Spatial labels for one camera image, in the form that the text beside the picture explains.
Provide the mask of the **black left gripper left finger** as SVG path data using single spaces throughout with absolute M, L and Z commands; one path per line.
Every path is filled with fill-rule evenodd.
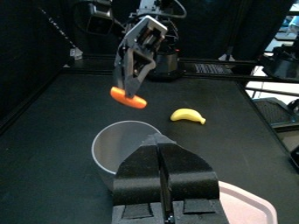
M 164 224 L 157 137 L 148 136 L 117 168 L 110 224 Z

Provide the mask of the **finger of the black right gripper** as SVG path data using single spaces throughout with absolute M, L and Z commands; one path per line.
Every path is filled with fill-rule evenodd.
M 116 86 L 128 89 L 133 79 L 133 49 L 125 46 L 117 51 L 113 78 Z
M 149 71 L 154 69 L 154 60 L 136 50 L 128 50 L 124 56 L 125 96 L 132 98 Z

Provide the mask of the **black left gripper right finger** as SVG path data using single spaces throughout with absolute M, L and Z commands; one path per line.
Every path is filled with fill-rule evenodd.
M 229 224 L 216 172 L 166 136 L 156 136 L 164 214 L 170 224 Z

